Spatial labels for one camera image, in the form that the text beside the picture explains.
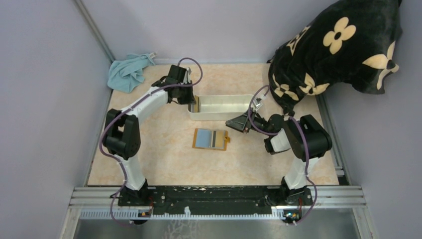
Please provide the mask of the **orange leather card holder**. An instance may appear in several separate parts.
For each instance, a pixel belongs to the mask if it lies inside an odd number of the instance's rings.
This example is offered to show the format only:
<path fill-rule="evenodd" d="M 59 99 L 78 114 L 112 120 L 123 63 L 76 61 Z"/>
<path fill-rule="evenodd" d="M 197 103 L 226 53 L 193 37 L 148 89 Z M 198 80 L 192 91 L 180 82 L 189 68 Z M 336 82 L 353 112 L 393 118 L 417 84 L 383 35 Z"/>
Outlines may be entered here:
<path fill-rule="evenodd" d="M 226 151 L 230 141 L 227 130 L 196 128 L 192 148 Z"/>

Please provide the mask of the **gold credit card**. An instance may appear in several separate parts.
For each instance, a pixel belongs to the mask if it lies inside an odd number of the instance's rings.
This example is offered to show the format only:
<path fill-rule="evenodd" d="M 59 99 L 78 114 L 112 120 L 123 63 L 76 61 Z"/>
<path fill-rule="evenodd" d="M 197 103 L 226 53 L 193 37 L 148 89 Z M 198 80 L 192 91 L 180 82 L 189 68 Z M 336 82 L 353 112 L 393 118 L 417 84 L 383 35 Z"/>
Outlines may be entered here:
<path fill-rule="evenodd" d="M 195 102 L 190 105 L 190 112 L 199 113 L 200 112 L 200 98 L 197 95 L 195 95 L 194 98 L 195 98 Z"/>

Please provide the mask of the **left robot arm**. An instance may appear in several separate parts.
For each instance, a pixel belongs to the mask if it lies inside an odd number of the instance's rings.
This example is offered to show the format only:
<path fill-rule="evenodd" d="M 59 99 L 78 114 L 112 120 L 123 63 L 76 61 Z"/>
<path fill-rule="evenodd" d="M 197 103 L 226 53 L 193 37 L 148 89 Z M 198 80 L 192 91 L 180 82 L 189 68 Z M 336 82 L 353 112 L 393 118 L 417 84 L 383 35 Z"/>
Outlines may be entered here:
<path fill-rule="evenodd" d="M 171 65 L 168 74 L 154 82 L 135 102 L 108 111 L 99 146 L 103 155 L 115 159 L 124 176 L 123 190 L 136 198 L 146 196 L 147 180 L 142 173 L 137 154 L 141 147 L 140 126 L 162 106 L 176 101 L 194 104 L 194 83 L 191 69 Z"/>

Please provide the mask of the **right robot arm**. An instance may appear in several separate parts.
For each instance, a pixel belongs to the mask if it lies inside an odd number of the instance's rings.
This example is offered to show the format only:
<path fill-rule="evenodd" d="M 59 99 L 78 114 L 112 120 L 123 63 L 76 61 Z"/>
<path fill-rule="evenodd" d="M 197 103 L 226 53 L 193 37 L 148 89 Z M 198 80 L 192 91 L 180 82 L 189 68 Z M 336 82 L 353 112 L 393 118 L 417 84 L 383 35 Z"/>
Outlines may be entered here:
<path fill-rule="evenodd" d="M 296 120 L 273 114 L 265 119 L 259 113 L 245 112 L 227 120 L 225 125 L 242 133 L 252 129 L 267 135 L 264 146 L 271 155 L 293 152 L 292 166 L 281 181 L 281 197 L 287 203 L 306 195 L 310 170 L 332 148 L 330 135 L 313 115 Z"/>

